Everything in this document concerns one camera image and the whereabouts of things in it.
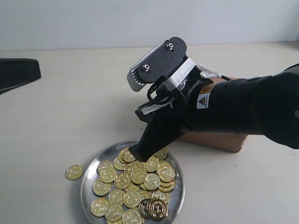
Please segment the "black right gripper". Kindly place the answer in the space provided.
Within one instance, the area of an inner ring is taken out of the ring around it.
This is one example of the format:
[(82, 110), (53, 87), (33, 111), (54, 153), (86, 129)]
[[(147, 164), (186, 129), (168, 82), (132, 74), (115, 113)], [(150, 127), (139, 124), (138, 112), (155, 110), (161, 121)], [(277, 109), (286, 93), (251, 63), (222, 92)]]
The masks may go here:
[(213, 71), (207, 67), (179, 68), (169, 78), (150, 84), (148, 102), (135, 111), (147, 124), (140, 141), (129, 147), (136, 160), (147, 161), (184, 134), (188, 96), (194, 87), (212, 83), (212, 78)]

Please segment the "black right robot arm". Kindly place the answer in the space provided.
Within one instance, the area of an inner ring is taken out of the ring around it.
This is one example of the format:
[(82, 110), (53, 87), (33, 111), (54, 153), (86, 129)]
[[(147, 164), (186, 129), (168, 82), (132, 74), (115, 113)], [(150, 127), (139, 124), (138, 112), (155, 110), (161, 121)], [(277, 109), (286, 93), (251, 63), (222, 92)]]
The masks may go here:
[(138, 161), (179, 139), (185, 133), (263, 135), (293, 149), (299, 147), (299, 66), (274, 76), (213, 83), (193, 69), (183, 89), (172, 91), (162, 82), (150, 87), (155, 98), (142, 108), (157, 105), (148, 115), (136, 110), (147, 123), (137, 144), (129, 148)]

